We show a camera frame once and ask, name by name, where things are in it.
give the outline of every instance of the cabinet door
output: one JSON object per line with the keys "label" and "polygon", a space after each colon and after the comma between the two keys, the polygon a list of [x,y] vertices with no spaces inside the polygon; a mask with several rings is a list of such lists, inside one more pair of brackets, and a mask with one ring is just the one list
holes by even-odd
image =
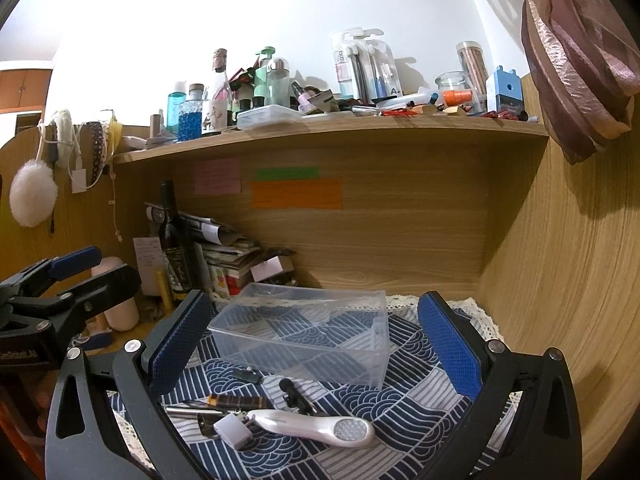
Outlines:
{"label": "cabinet door", "polygon": [[20,108],[33,108],[44,105],[47,102],[49,92],[49,80],[51,70],[26,70],[24,83],[22,84],[22,96],[20,98]]}
{"label": "cabinet door", "polygon": [[0,110],[18,108],[26,70],[3,70],[0,72]]}

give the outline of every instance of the toothbrush package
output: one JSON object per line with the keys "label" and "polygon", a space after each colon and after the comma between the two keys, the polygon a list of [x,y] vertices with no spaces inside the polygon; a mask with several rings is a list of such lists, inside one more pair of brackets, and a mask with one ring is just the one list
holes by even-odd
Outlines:
{"label": "toothbrush package", "polygon": [[332,36],[335,71],[343,98],[373,99],[401,96],[398,69],[391,48],[380,40],[378,28],[350,28]]}

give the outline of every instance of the green sticky note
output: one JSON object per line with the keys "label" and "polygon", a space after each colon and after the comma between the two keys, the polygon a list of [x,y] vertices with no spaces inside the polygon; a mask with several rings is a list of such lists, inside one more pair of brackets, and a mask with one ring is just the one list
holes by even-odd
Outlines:
{"label": "green sticky note", "polygon": [[318,168],[261,168],[256,170],[258,182],[270,180],[312,180],[320,178]]}

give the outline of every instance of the toothbrush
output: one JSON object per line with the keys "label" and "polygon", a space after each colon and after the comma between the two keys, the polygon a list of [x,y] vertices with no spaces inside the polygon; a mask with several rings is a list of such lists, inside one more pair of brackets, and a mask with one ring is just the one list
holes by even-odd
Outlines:
{"label": "toothbrush", "polygon": [[355,79],[356,88],[358,89],[358,98],[361,99],[364,104],[368,104],[369,96],[367,94],[367,83],[364,78],[362,63],[360,62],[360,51],[358,50],[358,46],[356,44],[347,45],[344,50],[351,60],[351,65],[353,66],[353,78]]}
{"label": "toothbrush", "polygon": [[388,97],[386,91],[385,79],[382,75],[382,67],[378,68],[378,56],[373,45],[368,46],[369,56],[371,57],[371,65],[373,67],[373,79],[376,82],[376,93],[378,97]]}

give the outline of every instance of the clear plastic box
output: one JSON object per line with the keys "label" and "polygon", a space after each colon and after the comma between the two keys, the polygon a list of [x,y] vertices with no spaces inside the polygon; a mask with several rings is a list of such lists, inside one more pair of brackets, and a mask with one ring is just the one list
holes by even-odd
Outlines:
{"label": "clear plastic box", "polygon": [[238,114],[238,130],[251,130],[269,124],[294,123],[302,119],[300,112],[280,105],[253,108]]}
{"label": "clear plastic box", "polygon": [[383,290],[251,283],[209,329],[221,359],[299,379],[381,388],[389,359]]}

